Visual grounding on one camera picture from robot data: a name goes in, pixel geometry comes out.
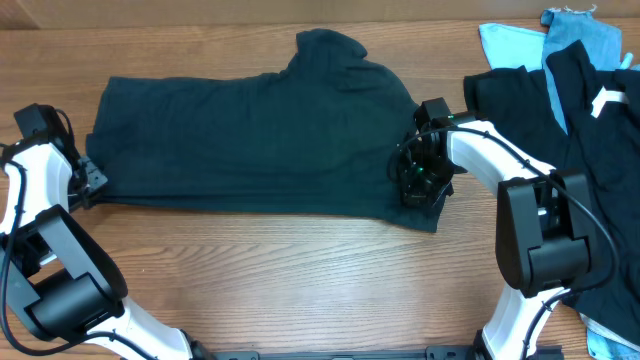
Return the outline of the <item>dark green t-shirt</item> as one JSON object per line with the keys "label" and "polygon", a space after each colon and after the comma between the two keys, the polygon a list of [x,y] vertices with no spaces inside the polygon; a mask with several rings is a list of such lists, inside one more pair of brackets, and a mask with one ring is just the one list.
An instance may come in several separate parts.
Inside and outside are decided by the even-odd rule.
{"label": "dark green t-shirt", "polygon": [[416,103],[356,40],[300,32],[287,67],[236,80],[114,77],[86,138],[107,202],[367,217],[435,232],[387,176]]}

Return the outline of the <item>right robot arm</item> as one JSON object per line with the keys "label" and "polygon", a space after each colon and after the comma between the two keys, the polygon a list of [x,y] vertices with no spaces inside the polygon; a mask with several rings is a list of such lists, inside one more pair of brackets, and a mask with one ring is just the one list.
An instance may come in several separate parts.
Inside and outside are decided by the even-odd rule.
{"label": "right robot arm", "polygon": [[537,339],[562,296],[595,265],[596,229],[584,175],[558,171],[502,137],[472,112],[445,100],[423,102],[417,130],[392,154],[387,174],[409,208],[428,209],[452,195],[452,178],[469,173],[497,200],[495,255],[505,280],[489,322],[467,346],[434,345],[428,359],[561,359]]}

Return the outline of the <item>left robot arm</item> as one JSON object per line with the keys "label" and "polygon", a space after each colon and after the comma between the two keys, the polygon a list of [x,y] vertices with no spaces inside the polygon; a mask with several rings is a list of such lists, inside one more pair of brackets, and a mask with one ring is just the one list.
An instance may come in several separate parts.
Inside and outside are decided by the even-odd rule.
{"label": "left robot arm", "polygon": [[1,222],[1,313],[13,313],[53,355],[80,344],[123,359],[208,359],[186,332],[162,324],[128,295],[111,257],[72,217],[106,177],[79,153],[68,116],[32,104],[14,114],[20,141],[2,145],[9,178]]}

